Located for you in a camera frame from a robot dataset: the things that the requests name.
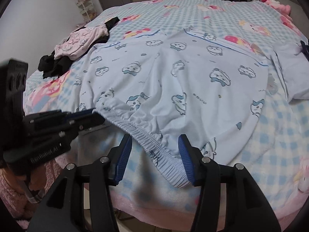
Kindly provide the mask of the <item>white storage shelf rack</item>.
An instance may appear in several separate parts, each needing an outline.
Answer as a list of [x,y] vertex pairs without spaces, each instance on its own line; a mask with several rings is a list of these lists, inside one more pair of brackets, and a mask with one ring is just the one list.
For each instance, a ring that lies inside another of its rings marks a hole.
[[76,5],[86,23],[97,17],[97,11],[92,0],[78,0]]

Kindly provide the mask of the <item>navy striped folded garment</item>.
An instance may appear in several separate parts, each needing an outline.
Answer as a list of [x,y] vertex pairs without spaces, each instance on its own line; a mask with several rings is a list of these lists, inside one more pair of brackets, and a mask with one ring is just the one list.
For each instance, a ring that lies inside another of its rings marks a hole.
[[309,61],[309,45],[307,45],[304,41],[300,41],[301,43],[301,52],[305,55],[306,59]]

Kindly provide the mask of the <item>pink cartoon pajama garment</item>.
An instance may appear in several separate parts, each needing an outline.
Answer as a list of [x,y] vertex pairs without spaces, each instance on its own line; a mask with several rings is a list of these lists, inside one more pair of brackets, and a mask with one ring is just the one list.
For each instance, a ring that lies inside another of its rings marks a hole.
[[91,45],[100,37],[108,37],[109,32],[105,24],[95,27],[80,28],[69,34],[68,39],[57,44],[54,48],[54,59],[68,57],[74,61],[86,53]]

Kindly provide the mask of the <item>folded light blue garment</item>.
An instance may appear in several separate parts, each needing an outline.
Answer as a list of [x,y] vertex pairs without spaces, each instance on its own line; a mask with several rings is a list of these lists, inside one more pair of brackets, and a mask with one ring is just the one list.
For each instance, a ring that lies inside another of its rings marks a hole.
[[278,43],[271,56],[288,102],[308,100],[308,60],[301,43]]

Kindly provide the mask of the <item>black garment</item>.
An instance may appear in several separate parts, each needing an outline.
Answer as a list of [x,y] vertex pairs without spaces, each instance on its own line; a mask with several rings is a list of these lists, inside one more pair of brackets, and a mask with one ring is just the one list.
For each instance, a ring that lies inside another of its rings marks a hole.
[[[118,17],[114,17],[114,18],[111,18],[110,20],[108,20],[107,22],[100,23],[96,26],[105,24],[105,26],[108,29],[109,35],[110,35],[110,31],[112,30],[112,28],[114,26],[116,26],[116,24],[119,21],[120,21],[120,19]],[[92,48],[95,44],[105,44],[105,43],[107,43],[109,38],[108,37],[100,37],[99,40],[96,40],[91,45],[90,48]],[[41,59],[39,61],[39,65],[38,65],[38,71],[42,72],[43,78],[60,77],[60,76],[64,75],[66,72],[69,71],[69,69],[72,66],[74,61],[70,60],[68,57],[62,57],[60,59],[55,60],[54,59],[54,51],[53,51],[50,55],[45,55],[45,56],[41,57]]]

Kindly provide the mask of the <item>pink plush toy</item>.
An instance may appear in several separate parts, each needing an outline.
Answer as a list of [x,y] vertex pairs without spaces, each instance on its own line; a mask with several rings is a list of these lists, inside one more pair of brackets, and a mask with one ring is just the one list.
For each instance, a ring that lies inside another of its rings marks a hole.
[[273,9],[275,9],[281,14],[290,15],[291,13],[290,5],[281,4],[280,2],[275,0],[267,0],[265,1],[265,4],[271,6]]

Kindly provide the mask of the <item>light blue cartoon pajama pants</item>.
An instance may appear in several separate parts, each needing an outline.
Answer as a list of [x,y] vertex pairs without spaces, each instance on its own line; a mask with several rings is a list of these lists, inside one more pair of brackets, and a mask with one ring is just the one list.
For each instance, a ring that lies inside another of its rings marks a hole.
[[100,44],[72,69],[68,108],[92,108],[129,133],[177,188],[188,184],[179,136],[230,163],[254,132],[268,82],[265,57],[193,27]]

